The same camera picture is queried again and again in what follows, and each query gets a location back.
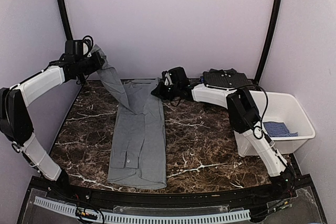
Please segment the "grey long sleeve shirt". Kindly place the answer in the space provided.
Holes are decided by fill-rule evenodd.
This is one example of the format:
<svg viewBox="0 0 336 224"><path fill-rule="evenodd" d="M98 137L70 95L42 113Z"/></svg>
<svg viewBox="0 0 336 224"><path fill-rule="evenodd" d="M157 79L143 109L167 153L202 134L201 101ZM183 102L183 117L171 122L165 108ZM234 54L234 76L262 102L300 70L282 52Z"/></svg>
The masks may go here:
<svg viewBox="0 0 336 224"><path fill-rule="evenodd" d="M151 92L160 79L134 79L126 84L98 45L103 58L97 71L105 89L118 101L107 181L138 189L162 189L166 183L165 118L161 99Z"/></svg>

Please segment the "white plastic bin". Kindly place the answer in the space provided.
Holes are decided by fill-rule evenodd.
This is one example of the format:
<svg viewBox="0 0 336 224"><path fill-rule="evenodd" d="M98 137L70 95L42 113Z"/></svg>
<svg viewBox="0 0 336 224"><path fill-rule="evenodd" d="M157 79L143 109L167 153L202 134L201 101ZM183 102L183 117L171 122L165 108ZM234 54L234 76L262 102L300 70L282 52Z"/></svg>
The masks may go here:
<svg viewBox="0 0 336 224"><path fill-rule="evenodd" d="M239 89L226 98L238 154L256 156L251 143L268 135L278 151L295 152L316 132L297 99L287 93Z"/></svg>

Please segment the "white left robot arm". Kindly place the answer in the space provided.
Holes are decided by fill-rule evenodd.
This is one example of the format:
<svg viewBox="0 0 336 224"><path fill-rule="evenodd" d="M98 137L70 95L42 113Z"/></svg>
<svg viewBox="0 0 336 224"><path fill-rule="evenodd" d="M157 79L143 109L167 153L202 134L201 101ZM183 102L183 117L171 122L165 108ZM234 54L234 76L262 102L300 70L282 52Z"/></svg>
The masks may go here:
<svg viewBox="0 0 336 224"><path fill-rule="evenodd" d="M63 201L74 197L74 189L61 180L66 173L38 140L30 107L36 106L47 92L68 81L84 83L86 77L101 69L103 64L103 57L98 52L81 58L63 55L26 80L1 88L1 133L16 153L22 154L47 180L56 182L53 191Z"/></svg>

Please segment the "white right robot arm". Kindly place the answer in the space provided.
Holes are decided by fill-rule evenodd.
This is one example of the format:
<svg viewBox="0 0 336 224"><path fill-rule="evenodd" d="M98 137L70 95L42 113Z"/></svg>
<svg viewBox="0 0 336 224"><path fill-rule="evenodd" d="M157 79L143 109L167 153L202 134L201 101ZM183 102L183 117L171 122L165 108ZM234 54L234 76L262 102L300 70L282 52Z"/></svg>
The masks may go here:
<svg viewBox="0 0 336 224"><path fill-rule="evenodd" d="M274 183L268 187L269 197L278 200L287 193L287 183L293 177L293 172L274 141L263 130L263 116L259 114L249 87L249 84L239 88L216 88L204 84L183 87L178 84L165 85L161 81L151 94L162 100L172 101L179 97L226 108L234 132L252 145L266 166L270 180Z"/></svg>

